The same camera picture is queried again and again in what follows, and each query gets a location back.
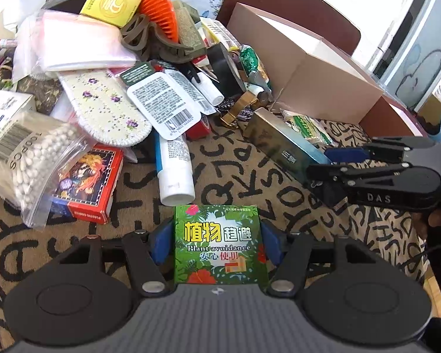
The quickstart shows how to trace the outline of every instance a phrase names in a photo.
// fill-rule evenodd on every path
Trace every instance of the white bottle cap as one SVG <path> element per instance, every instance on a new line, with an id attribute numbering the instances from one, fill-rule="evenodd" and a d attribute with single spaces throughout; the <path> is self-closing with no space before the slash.
<path id="1" fill-rule="evenodd" d="M 193 173 L 185 168 L 164 168 L 158 173 L 160 201 L 164 206 L 190 204 L 196 197 Z"/>

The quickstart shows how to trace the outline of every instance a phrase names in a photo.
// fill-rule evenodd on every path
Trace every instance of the patterned rug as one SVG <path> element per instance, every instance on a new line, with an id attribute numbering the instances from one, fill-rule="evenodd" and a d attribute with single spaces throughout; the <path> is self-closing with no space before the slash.
<path id="1" fill-rule="evenodd" d="M 260 216 L 282 230 L 309 232 L 319 240 L 330 241 L 333 235 L 349 235 L 392 264 L 421 251 L 422 242 L 408 213 L 349 205 L 346 201 L 330 209 L 243 139 L 239 130 L 228 130 L 214 122 L 209 138 L 189 144 L 195 203 L 257 205 Z M 358 126 L 330 121 L 322 124 L 339 145 L 357 146 L 369 141 Z M 134 229 L 151 231 L 173 216 L 173 208 L 161 205 L 158 197 L 151 141 L 149 137 L 136 147 L 139 164 L 125 163 L 114 193 L 111 222 L 106 225 L 51 216 L 43 231 L 30 230 L 21 223 L 19 212 L 0 199 L 0 350 L 13 343 L 3 316 L 3 301 L 20 280 L 87 234 L 113 239 Z M 425 270 L 426 263 L 420 262 L 409 265 L 405 272 L 418 280 Z M 127 283 L 121 266 L 109 265 L 107 271 Z M 165 272 L 167 278 L 173 276 L 169 266 Z"/>

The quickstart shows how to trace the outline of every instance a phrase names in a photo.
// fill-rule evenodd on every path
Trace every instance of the small bottle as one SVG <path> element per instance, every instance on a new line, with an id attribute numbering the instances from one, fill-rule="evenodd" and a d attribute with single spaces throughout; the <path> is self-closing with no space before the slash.
<path id="1" fill-rule="evenodd" d="M 162 204 L 174 207 L 191 203 L 196 195 L 185 135 L 167 141 L 156 134 L 155 159 Z"/>
<path id="2" fill-rule="evenodd" d="M 214 86 L 211 79 L 203 72 L 199 72 L 198 77 L 201 83 L 196 82 L 196 79 L 194 78 L 191 79 L 191 83 L 196 86 L 211 105 L 217 106 L 221 104 L 224 100 L 224 96 L 219 89 Z"/>

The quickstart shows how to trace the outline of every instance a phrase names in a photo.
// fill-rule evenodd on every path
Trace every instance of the red tape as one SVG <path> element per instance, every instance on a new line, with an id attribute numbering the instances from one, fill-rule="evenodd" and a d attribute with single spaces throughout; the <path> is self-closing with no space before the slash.
<path id="1" fill-rule="evenodd" d="M 201 117 L 201 120 L 191 127 L 186 132 L 186 137 L 190 141 L 197 141 L 198 139 L 205 138 L 211 133 L 211 126 L 209 120 L 205 115 Z"/>

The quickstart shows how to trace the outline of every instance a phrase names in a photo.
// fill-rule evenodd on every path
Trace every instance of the floral insole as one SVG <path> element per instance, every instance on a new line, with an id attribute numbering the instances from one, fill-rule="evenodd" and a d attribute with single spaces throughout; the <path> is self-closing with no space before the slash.
<path id="1" fill-rule="evenodd" d="M 152 125 L 106 70 L 60 72 L 59 80 L 79 125 L 95 140 L 129 147 L 143 141 L 151 132 Z"/>

